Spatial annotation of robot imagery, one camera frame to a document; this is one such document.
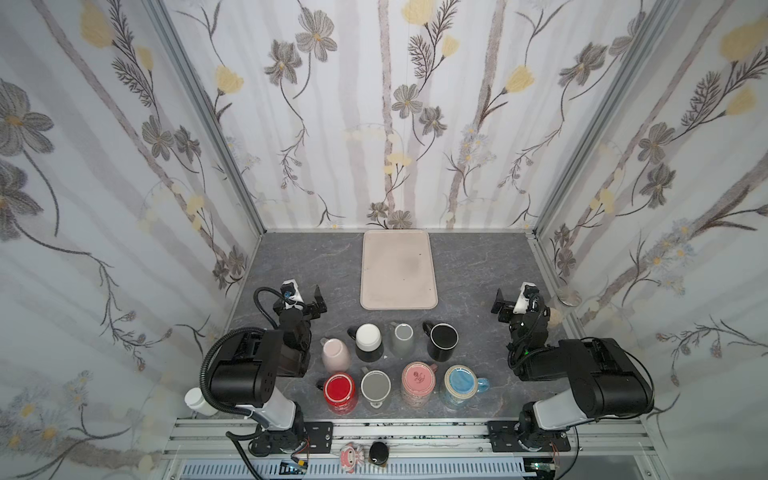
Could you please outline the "blue mug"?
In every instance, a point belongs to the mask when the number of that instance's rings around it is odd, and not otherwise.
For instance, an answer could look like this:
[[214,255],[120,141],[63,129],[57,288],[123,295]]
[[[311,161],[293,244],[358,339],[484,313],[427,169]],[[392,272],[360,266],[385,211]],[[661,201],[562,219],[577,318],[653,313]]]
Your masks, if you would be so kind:
[[453,365],[446,370],[441,381],[440,399],[447,408],[458,410],[489,388],[487,378],[478,377],[465,365]]

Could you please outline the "grey mug white inside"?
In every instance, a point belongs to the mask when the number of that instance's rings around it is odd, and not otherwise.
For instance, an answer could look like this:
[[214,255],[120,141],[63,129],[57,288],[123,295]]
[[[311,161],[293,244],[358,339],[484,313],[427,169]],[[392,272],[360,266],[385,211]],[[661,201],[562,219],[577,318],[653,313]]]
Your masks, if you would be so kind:
[[399,358],[410,356],[415,348],[415,333],[407,323],[391,323],[390,346],[393,354]]

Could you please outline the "pink glass mug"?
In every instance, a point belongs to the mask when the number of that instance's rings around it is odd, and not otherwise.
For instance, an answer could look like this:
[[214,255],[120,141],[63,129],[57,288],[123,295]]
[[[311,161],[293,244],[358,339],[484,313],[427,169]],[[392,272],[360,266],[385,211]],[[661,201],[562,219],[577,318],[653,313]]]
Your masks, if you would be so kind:
[[405,366],[401,374],[401,396],[412,408],[424,407],[436,386],[436,364],[420,361]]

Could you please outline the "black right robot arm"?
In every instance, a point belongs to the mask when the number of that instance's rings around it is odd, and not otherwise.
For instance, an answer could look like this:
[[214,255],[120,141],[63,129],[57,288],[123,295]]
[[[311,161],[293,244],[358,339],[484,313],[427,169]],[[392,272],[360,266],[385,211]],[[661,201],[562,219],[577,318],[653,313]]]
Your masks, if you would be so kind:
[[510,436],[524,450],[555,447],[573,427],[603,418],[633,419],[654,407],[654,387],[612,338],[564,339],[549,345],[554,311],[525,283],[515,300],[501,290],[491,307],[510,332],[507,364],[521,381],[565,379],[568,388],[526,403]]

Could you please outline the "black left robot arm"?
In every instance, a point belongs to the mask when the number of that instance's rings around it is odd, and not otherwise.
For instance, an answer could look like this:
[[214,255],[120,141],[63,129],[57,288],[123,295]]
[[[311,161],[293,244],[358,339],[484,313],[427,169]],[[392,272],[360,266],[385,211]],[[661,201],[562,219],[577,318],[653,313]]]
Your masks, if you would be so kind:
[[308,453],[310,433],[301,407],[276,383],[280,377],[306,374],[311,323],[327,312],[325,299],[316,288],[305,302],[297,284],[286,281],[278,290],[257,288],[253,301],[269,326],[234,329],[218,339],[202,361],[200,391],[216,411],[256,423],[251,433],[226,434],[244,461],[251,456]]

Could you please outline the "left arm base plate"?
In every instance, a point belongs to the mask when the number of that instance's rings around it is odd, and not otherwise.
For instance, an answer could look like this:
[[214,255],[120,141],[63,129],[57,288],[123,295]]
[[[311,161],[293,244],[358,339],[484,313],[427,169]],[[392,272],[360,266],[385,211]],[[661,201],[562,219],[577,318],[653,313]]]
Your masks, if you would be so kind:
[[308,422],[289,430],[261,433],[248,443],[248,452],[256,457],[271,454],[328,454],[333,436],[332,422]]

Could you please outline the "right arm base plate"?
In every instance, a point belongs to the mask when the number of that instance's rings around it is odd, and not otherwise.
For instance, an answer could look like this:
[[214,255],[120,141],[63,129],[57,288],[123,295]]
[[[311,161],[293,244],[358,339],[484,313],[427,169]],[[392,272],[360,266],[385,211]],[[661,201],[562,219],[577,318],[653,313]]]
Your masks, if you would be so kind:
[[519,427],[518,424],[518,421],[513,420],[492,420],[486,423],[487,438],[494,453],[555,453],[572,450],[565,431]]

